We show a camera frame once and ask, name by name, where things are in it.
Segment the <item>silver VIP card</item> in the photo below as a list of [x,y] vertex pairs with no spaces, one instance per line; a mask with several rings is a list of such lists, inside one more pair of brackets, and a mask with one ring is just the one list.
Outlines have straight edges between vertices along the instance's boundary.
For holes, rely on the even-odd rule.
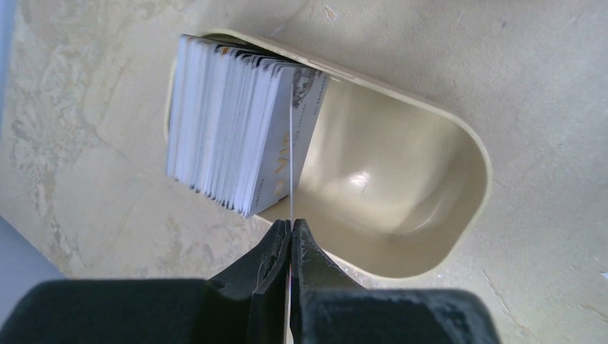
[[[290,100],[288,102],[288,110],[289,110],[289,177],[290,177],[290,187],[289,187],[289,206],[290,206],[290,234],[291,237],[293,237],[293,230],[294,230],[294,211],[293,211],[293,204],[294,204],[294,158],[293,158],[293,153],[294,153],[294,142],[293,142],[293,95],[290,96]],[[286,343],[295,343],[295,339],[293,338],[293,331],[292,331],[292,315],[293,315],[293,263],[290,262],[290,269],[289,269],[289,274],[288,274],[288,290],[286,292],[287,296],[288,296],[288,301],[287,301],[287,306],[288,306],[288,310],[287,310],[287,315],[286,315],[286,325],[285,328],[287,330],[286,332],[286,339],[285,342]]]

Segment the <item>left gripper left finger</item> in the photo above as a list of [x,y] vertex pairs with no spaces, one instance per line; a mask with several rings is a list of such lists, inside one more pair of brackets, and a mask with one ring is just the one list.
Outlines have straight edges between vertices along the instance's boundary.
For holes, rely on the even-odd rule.
[[209,279],[63,279],[38,284],[3,343],[282,343],[290,224]]

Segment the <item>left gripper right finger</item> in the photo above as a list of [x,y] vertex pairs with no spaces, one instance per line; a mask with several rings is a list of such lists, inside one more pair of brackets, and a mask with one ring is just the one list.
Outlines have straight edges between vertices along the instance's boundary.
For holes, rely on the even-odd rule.
[[304,219],[292,238],[295,343],[499,343],[479,297],[455,289],[367,289],[315,242]]

